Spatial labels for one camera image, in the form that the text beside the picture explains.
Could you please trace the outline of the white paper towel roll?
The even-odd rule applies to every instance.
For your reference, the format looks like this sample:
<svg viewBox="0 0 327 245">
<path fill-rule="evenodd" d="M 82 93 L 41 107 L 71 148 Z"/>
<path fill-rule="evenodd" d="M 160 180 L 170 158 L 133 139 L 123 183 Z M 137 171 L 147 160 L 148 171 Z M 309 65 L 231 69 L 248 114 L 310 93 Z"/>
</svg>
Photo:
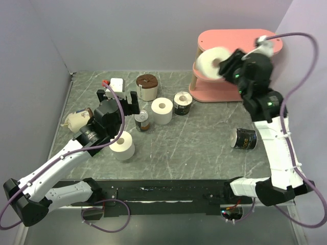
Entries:
<svg viewBox="0 0 327 245">
<path fill-rule="evenodd" d="M 120 138 L 109 146 L 113 156 L 121 161 L 130 159 L 135 153 L 135 146 L 130 133 L 123 131 Z"/>
<path fill-rule="evenodd" d="M 224 47 L 213 47 L 204 51 L 196 60 L 197 70 L 206 78 L 219 80 L 220 63 L 230 57 L 231 53 Z"/>
<path fill-rule="evenodd" d="M 159 97 L 152 102 L 151 110 L 156 124 L 166 125 L 172 119 L 173 103 L 165 97 Z"/>
</svg>

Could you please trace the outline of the black paper roll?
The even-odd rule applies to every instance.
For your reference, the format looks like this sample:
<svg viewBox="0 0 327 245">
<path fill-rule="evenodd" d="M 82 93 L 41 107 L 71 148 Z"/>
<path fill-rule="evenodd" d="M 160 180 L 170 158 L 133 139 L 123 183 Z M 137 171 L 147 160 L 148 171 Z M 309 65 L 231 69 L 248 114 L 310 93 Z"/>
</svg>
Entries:
<svg viewBox="0 0 327 245">
<path fill-rule="evenodd" d="M 180 91 L 174 95 L 173 99 L 173 112 L 178 116 L 186 116 L 190 112 L 193 98 L 185 91 Z"/>
<path fill-rule="evenodd" d="M 253 150 L 257 141 L 255 130 L 234 128 L 230 134 L 230 146 L 234 149 Z"/>
</svg>

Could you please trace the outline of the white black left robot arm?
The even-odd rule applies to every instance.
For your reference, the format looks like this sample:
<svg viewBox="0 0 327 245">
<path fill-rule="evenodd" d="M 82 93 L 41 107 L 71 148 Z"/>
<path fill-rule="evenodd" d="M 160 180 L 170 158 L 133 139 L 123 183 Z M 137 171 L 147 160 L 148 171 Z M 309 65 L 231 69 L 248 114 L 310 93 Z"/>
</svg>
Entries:
<svg viewBox="0 0 327 245">
<path fill-rule="evenodd" d="M 57 155 L 28 176 L 20 180 L 9 179 L 3 184 L 8 199 L 6 205 L 13 208 L 22 224 L 33 226 L 48 213 L 63 206 L 74 203 L 96 205 L 103 200 L 102 188 L 92 178 L 62 188 L 54 188 L 54 185 L 79 163 L 121 137 L 125 117 L 140 113 L 137 93 L 132 91 L 130 95 L 129 103 L 114 92 L 109 99 L 104 90 L 99 89 L 100 104 L 93 117 Z"/>
</svg>

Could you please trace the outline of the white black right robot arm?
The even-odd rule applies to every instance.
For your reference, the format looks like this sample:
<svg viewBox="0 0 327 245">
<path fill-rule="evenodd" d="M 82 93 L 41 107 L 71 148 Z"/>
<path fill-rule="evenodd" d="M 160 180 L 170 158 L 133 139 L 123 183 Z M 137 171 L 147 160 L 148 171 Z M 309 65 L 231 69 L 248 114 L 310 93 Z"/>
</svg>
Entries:
<svg viewBox="0 0 327 245">
<path fill-rule="evenodd" d="M 257 198 L 266 206 L 294 199 L 313 190 L 315 183 L 306 183 L 294 151 L 289 150 L 287 111 L 280 112 L 283 96 L 270 88 L 273 65 L 269 57 L 246 54 L 236 49 L 220 63 L 219 75 L 235 84 L 264 143 L 271 176 L 266 178 L 237 177 L 228 180 L 223 197 L 235 203 L 241 196 Z"/>
</svg>

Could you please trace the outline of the pink three-tier wooden shelf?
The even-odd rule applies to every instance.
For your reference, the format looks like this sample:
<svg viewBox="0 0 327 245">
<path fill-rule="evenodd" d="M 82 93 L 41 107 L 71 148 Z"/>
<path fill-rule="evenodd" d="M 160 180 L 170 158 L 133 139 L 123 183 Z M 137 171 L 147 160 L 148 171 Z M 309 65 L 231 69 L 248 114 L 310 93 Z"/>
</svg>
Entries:
<svg viewBox="0 0 327 245">
<path fill-rule="evenodd" d="M 198 37 L 197 57 L 189 86 L 199 102 L 236 102 L 249 93 L 269 91 L 271 58 L 283 47 L 263 29 L 207 30 Z"/>
</svg>

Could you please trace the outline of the metal food tin can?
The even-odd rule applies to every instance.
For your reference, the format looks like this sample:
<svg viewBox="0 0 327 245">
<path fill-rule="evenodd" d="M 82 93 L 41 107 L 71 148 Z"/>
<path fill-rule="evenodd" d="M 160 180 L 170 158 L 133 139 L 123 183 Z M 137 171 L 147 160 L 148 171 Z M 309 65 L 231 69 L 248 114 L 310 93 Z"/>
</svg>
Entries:
<svg viewBox="0 0 327 245">
<path fill-rule="evenodd" d="M 134 121 L 136 125 L 136 129 L 139 132 L 145 132 L 149 130 L 150 123 L 149 123 L 149 114 L 146 110 L 140 110 L 139 114 L 134 115 Z"/>
</svg>

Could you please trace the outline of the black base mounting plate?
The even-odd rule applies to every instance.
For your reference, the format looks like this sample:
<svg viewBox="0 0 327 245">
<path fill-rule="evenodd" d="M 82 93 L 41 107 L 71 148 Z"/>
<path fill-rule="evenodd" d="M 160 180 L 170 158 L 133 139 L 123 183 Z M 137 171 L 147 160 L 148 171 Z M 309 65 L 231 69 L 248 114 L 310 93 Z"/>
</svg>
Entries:
<svg viewBox="0 0 327 245">
<path fill-rule="evenodd" d="M 104 216 L 154 214 L 220 215 L 222 206 L 251 205 L 250 197 L 232 197 L 224 180 L 97 180 Z"/>
</svg>

